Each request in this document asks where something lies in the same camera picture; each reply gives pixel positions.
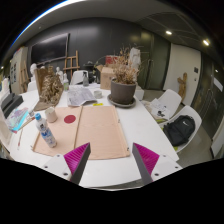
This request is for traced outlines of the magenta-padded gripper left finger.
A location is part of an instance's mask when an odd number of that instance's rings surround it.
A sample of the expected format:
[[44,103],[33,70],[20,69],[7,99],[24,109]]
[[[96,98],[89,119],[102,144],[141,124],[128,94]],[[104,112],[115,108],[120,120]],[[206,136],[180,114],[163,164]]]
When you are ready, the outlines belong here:
[[86,143],[65,155],[56,154],[42,166],[42,169],[78,185],[90,152],[90,144]]

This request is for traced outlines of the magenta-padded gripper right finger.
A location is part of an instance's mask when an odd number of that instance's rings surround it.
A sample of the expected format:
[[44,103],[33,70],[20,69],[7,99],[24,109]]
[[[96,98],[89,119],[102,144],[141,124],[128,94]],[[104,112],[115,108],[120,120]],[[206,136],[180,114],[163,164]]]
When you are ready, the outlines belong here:
[[137,163],[143,185],[150,184],[182,169],[168,155],[159,155],[137,143],[132,146],[132,154]]

